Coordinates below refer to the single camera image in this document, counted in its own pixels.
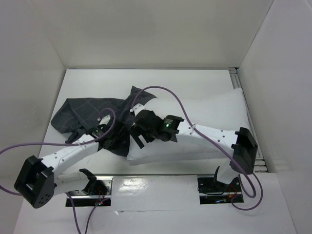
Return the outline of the dark grey checked pillowcase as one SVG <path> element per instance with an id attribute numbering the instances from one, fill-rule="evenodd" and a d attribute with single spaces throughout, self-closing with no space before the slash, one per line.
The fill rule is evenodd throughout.
<path id="1" fill-rule="evenodd" d="M 98 119 L 114 110 L 117 121 L 122 122 L 128 129 L 134 122 L 130 114 L 131 105 L 141 89 L 132 86 L 126 99 L 118 98 L 68 98 L 51 120 L 51 125 L 61 134 L 71 133 L 65 143 L 73 143 L 86 131 L 98 126 Z"/>

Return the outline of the white pillow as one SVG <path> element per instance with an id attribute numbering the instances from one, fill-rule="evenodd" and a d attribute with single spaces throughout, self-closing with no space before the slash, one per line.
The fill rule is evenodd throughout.
<path id="1" fill-rule="evenodd" d="M 157 97 L 145 104 L 146 109 L 154 111 L 161 118 L 167 115 L 184 117 L 178 101 L 171 94 L 160 89 L 152 89 L 152 93 Z M 192 123 L 228 131 L 238 131 L 240 127 L 250 128 L 240 88 L 207 97 L 178 97 Z M 160 140 L 154 140 L 140 149 L 133 139 L 130 140 L 127 155 L 127 160 L 133 164 L 210 158 L 224 158 L 224 154 L 218 149 L 193 143 Z"/>

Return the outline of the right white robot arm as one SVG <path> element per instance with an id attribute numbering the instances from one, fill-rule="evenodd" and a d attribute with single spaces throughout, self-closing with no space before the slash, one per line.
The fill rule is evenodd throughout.
<path id="1" fill-rule="evenodd" d="M 161 118 L 145 108 L 130 112 L 135 119 L 127 159 L 134 164 L 223 158 L 213 178 L 218 191 L 224 191 L 239 174 L 254 172 L 257 143 L 247 128 L 221 130 L 173 115 Z"/>

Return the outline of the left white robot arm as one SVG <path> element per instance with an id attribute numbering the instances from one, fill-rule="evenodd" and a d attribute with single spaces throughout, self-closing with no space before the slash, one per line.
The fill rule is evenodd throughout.
<path id="1" fill-rule="evenodd" d="M 35 209 L 44 206 L 53 196 L 71 191 L 104 196 L 107 186 L 89 170 L 82 168 L 69 174 L 65 171 L 101 149 L 125 156 L 129 146 L 130 134 L 123 123 L 101 124 L 87 131 L 72 146 L 42 158 L 27 158 L 14 187 Z"/>

